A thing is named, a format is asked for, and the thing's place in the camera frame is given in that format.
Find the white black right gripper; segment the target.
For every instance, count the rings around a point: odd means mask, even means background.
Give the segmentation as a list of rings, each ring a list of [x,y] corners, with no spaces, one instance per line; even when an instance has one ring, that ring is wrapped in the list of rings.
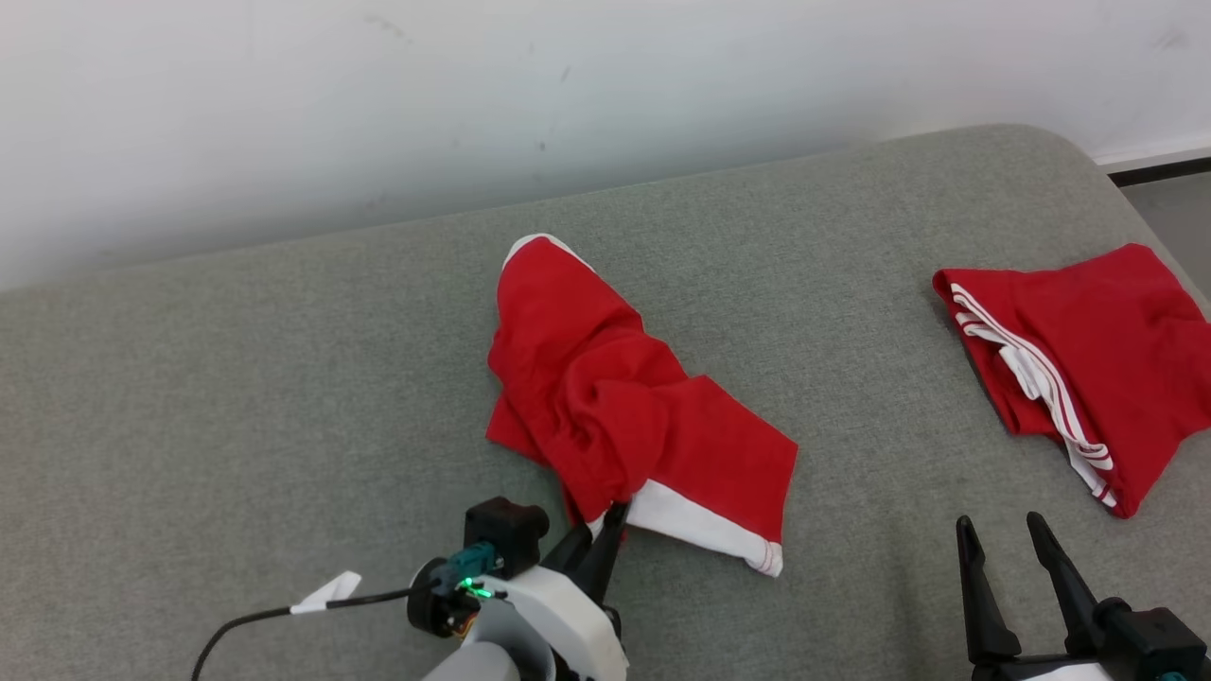
[[[1209,645],[1167,608],[1136,611],[1094,599],[1041,513],[1027,514],[1035,556],[1051,579],[1064,623],[1062,656],[1021,656],[985,573],[972,519],[957,519],[966,656],[974,680],[1206,680]]]

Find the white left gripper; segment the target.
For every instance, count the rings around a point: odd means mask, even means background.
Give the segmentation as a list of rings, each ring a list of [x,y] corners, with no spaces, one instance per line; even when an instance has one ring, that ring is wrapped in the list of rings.
[[[587,523],[572,527],[543,567],[512,579],[477,578],[487,595],[481,599],[477,637],[518,643],[520,664],[541,669],[546,680],[556,677],[553,656],[580,679],[627,679],[630,660],[598,603],[606,602],[630,508],[630,500],[612,504],[595,536]]]

